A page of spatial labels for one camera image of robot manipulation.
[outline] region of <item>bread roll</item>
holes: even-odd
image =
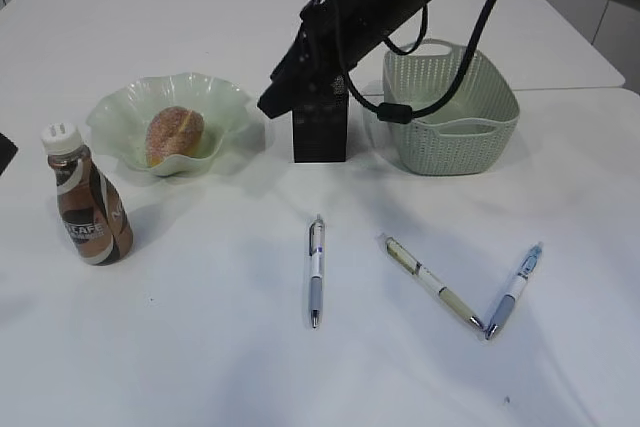
[[[160,111],[147,130],[146,151],[149,167],[161,164],[173,154],[193,156],[204,131],[202,115],[184,107]]]

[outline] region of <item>green glass bowl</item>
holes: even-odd
[[[131,169],[158,176],[204,171],[223,143],[249,124],[251,97],[229,81],[187,72],[167,77],[146,77],[106,96],[87,117],[91,148],[96,154],[121,159]],[[173,106],[199,112],[204,133],[193,157],[171,155],[149,167],[145,140],[151,120]]]

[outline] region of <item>green basket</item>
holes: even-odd
[[[414,110],[438,100],[449,88],[465,47],[441,40],[425,46],[448,49],[439,55],[384,58],[385,102],[409,104]],[[410,124],[391,124],[391,136],[402,162],[421,175],[465,175],[484,172],[498,160],[511,138],[520,108],[498,69],[476,52],[465,80],[451,101],[435,114]]]

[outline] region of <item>bottle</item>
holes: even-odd
[[[118,192],[93,163],[77,127],[52,124],[42,131],[42,143],[56,174],[62,222],[80,256],[93,265],[120,260],[133,232]]]

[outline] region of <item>bottle cap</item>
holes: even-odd
[[[70,154],[84,145],[78,128],[71,122],[51,124],[40,136],[47,155]]]

